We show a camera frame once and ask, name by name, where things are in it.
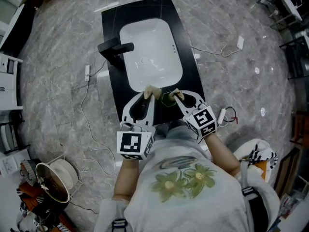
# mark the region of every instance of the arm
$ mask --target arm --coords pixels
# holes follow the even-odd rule
[[[139,161],[124,159],[116,180],[113,199],[130,201],[139,178]]]
[[[235,176],[240,172],[240,163],[233,153],[221,142],[216,134],[211,133],[204,138],[211,152],[213,162],[228,174]]]

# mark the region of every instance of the green flower graphic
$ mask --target green flower graphic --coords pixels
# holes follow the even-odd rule
[[[195,198],[206,185],[209,188],[212,188],[215,184],[213,178],[213,172],[215,170],[209,170],[208,167],[202,166],[201,164],[195,165],[196,169],[187,169],[184,171],[184,176],[190,179],[189,183],[186,184],[185,188],[190,189],[191,199]]]
[[[178,171],[171,172],[169,174],[157,174],[156,182],[150,185],[151,191],[159,192],[160,201],[167,201],[172,195],[178,198],[185,198],[185,193],[182,190],[186,185],[186,179],[182,179],[182,172],[177,179]]]

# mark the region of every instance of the white plug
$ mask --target white plug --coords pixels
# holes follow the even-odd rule
[[[220,111],[219,117],[218,117],[218,124],[219,125],[222,124],[222,122],[223,122],[225,112],[226,112],[226,109],[222,108],[221,111]]]
[[[237,48],[239,50],[242,50],[244,41],[245,41],[244,38],[242,38],[241,36],[238,37]]]
[[[89,82],[89,74],[90,74],[90,65],[86,65],[85,69],[85,81]]]

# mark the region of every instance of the black countertop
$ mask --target black countertop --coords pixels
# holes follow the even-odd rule
[[[104,41],[117,37],[119,42],[121,42],[119,32],[123,26],[152,18],[160,18],[168,23],[183,67],[183,76],[180,81],[174,85],[163,87],[162,94],[178,88],[180,90],[196,92],[205,100],[197,65],[190,43],[187,40],[187,33],[183,28],[172,0],[143,0],[102,12]],[[129,85],[123,54],[121,54],[120,58],[122,60],[121,65],[123,66],[115,67],[108,63],[108,68],[118,117],[121,121],[123,108],[138,92],[134,91]],[[160,101],[156,101],[154,125],[177,120],[182,117],[183,114],[177,105],[166,107]]]

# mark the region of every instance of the white cabinet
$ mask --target white cabinet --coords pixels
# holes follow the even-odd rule
[[[9,60],[14,61],[12,74],[6,73]],[[22,106],[17,106],[16,98],[17,64],[22,62],[0,53],[0,111],[23,109]]]

